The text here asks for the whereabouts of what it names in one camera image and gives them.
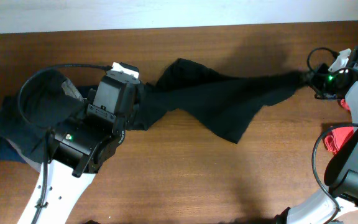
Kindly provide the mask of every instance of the white wall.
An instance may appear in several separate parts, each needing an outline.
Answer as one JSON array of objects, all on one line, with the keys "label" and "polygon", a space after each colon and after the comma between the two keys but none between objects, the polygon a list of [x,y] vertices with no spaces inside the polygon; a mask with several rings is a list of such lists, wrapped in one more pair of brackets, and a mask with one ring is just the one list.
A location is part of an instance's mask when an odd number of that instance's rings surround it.
[{"label": "white wall", "polygon": [[0,0],[0,33],[358,20],[358,0]]}]

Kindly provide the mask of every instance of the red cloth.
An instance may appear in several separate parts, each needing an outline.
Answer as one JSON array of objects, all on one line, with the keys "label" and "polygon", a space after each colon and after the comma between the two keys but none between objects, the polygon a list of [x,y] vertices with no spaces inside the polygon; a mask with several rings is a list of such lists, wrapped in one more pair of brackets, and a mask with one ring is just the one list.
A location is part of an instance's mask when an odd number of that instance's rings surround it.
[{"label": "red cloth", "polygon": [[[349,105],[345,102],[345,99],[341,100],[341,106],[348,111],[351,110]],[[324,144],[327,150],[337,154],[342,146],[352,137],[353,132],[353,127],[337,128],[331,131],[324,138]]]}]

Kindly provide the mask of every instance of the wooden table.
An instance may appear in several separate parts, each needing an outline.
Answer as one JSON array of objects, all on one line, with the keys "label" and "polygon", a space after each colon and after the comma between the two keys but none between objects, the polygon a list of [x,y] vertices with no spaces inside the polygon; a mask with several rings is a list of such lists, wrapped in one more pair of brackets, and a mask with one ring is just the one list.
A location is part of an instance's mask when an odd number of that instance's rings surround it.
[{"label": "wooden table", "polygon": [[[179,29],[99,30],[0,35],[0,105],[36,70],[56,63],[126,62],[155,83],[176,58],[249,77],[306,68],[320,46],[358,45],[358,22]],[[316,56],[313,60],[329,59]],[[63,70],[74,84],[97,84],[102,72]],[[322,126],[350,121],[336,102],[304,88],[263,108],[239,144],[184,111],[167,113],[149,131],[130,131],[75,205],[67,223],[217,223],[273,217],[304,201],[318,185],[311,150]],[[318,152],[321,175],[332,154]],[[0,161],[0,223],[18,221],[38,173]],[[358,223],[358,212],[341,218]]]}]

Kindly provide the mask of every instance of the wooden surface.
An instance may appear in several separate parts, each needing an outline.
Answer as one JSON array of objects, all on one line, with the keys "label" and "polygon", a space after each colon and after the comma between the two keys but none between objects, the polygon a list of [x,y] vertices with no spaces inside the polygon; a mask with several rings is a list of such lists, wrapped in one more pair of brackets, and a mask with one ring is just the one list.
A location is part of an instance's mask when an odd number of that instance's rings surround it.
[{"label": "wooden surface", "polygon": [[[33,72],[56,63],[126,62],[139,67],[142,81],[156,82],[182,57],[249,77],[305,69],[315,47],[342,50],[357,44],[358,22],[0,35],[0,105]],[[103,76],[87,69],[63,73],[76,85],[97,84]],[[128,132],[67,223],[273,217],[318,189],[310,158],[322,126],[350,120],[337,103],[314,100],[309,88],[263,108],[239,144],[215,136],[184,111],[167,113],[149,131]],[[321,175],[330,158],[321,147]],[[26,164],[0,161],[0,223],[18,221],[37,177]],[[341,220],[358,223],[358,212]]]}]

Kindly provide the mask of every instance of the black fabric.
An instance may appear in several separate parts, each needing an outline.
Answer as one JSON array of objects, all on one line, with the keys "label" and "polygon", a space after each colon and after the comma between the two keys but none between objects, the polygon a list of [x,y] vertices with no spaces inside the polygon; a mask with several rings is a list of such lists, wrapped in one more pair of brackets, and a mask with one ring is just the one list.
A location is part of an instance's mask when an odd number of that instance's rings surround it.
[{"label": "black fabric", "polygon": [[145,87],[132,128],[148,130],[167,111],[182,109],[219,137],[238,143],[261,107],[286,100],[303,86],[300,75],[234,78],[180,58],[155,86]]},{"label": "black fabric", "polygon": [[[237,143],[261,107],[286,100],[303,86],[300,75],[300,72],[291,72],[272,77],[234,78],[178,59],[155,86],[139,86],[140,104],[136,105],[132,125],[127,128],[148,130],[167,111],[182,109],[216,135]],[[54,126],[69,116],[84,116],[86,105],[64,94],[61,88],[64,81],[61,73],[52,70],[26,88],[22,104],[31,121]],[[23,155],[35,162],[42,162],[44,135],[44,130],[25,123],[20,117],[16,97],[2,108],[0,137],[16,143]]]}]

